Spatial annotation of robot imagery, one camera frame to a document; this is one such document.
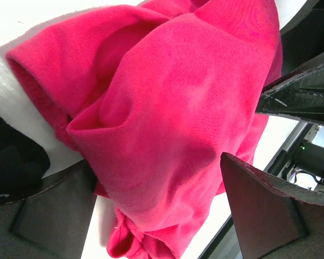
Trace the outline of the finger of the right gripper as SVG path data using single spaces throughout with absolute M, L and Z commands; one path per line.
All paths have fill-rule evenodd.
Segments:
M 280 33 L 284 76 L 324 52 L 324 1 L 306 1 Z
M 324 64 L 295 71 L 270 84 L 255 112 L 324 126 Z

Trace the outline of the black t shirt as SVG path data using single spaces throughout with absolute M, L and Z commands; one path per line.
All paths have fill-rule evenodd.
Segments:
M 0 117 L 0 194 L 38 183 L 49 168 L 44 148 Z

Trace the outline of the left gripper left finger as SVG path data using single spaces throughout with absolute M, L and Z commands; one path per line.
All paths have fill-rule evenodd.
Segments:
M 0 194 L 0 258 L 81 258 L 96 182 L 83 160 Z

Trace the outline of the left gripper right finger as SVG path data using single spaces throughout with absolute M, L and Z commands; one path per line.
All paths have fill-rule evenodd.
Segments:
M 229 153 L 220 167 L 243 258 L 324 258 L 324 194 Z

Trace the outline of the pink t shirt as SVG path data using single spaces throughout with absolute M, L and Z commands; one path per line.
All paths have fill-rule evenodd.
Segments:
M 282 46 L 274 1 L 148 1 L 49 26 L 6 59 L 113 201 L 108 254 L 180 258 L 225 191 L 221 154 L 253 161 Z

